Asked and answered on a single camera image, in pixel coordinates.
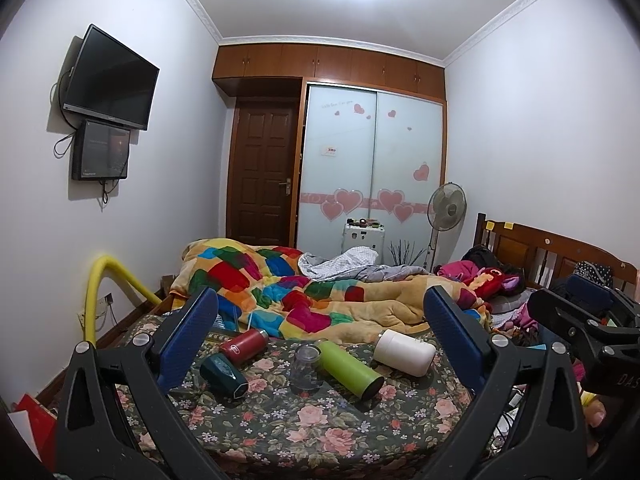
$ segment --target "frosted glass door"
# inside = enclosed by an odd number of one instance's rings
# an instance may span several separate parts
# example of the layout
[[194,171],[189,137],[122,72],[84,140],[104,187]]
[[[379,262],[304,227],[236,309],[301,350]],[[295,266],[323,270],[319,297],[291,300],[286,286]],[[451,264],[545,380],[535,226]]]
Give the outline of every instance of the frosted glass door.
[[376,93],[311,86],[306,114],[296,246],[340,254],[347,218],[369,214]]
[[[385,264],[394,264],[391,242],[415,242],[415,253],[428,246],[427,204],[440,185],[441,161],[442,106],[381,92],[370,217],[385,226]],[[424,257],[416,264],[421,265]]]

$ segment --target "wooden door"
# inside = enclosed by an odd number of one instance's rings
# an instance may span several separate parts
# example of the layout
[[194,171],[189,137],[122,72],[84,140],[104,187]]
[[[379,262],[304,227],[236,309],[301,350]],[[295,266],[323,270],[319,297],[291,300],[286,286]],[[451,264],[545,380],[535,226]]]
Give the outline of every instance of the wooden door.
[[281,54],[281,43],[258,43],[249,45],[244,76],[278,75]]
[[372,50],[354,50],[351,58],[351,81],[385,85],[386,54]]
[[444,69],[418,61],[418,93],[445,99]]
[[226,236],[249,245],[286,246],[298,103],[240,102],[236,113]]
[[386,55],[386,86],[409,92],[417,91],[416,61],[406,57]]
[[351,76],[351,54],[353,49],[345,46],[318,47],[316,77],[348,80]]
[[218,49],[213,79],[220,77],[243,77],[247,45],[225,45]]
[[316,74],[317,54],[317,45],[284,43],[282,45],[278,75],[313,77]]

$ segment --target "blanket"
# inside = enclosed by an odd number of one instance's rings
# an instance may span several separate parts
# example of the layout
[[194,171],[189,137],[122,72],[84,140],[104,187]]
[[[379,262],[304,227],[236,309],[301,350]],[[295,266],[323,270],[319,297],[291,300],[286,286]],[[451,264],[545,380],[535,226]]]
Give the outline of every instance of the blanket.
[[314,282],[300,275],[301,251],[253,247],[228,238],[191,243],[182,254],[172,293],[188,298],[201,285],[218,293],[223,319],[265,329],[286,339],[327,338],[339,344],[373,342],[385,328],[401,333],[428,329],[422,298],[441,285],[469,314],[489,328],[484,302],[466,285],[441,276],[410,276],[402,282]]
[[414,274],[428,274],[419,266],[374,265],[377,258],[378,253],[368,247],[353,247],[331,260],[304,253],[298,259],[298,267],[301,274],[316,282],[346,279],[366,283],[399,282]]

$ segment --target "green thermos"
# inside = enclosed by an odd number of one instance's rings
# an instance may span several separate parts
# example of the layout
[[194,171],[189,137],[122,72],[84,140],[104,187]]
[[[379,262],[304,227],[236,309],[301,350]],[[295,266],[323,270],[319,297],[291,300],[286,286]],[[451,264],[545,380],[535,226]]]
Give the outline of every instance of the green thermos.
[[320,340],[315,345],[320,349],[322,367],[360,399],[372,399],[385,383],[382,375],[358,361],[336,343]]
[[200,365],[200,375],[214,392],[231,399],[240,399],[249,389],[244,375],[222,354],[213,354],[204,359]]

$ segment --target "wall-mounted tv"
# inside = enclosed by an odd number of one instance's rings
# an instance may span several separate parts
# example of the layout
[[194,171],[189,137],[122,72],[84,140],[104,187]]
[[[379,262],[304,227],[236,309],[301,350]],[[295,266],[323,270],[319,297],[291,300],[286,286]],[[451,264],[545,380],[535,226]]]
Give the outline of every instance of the wall-mounted tv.
[[158,67],[91,24],[63,109],[146,130],[158,73]]

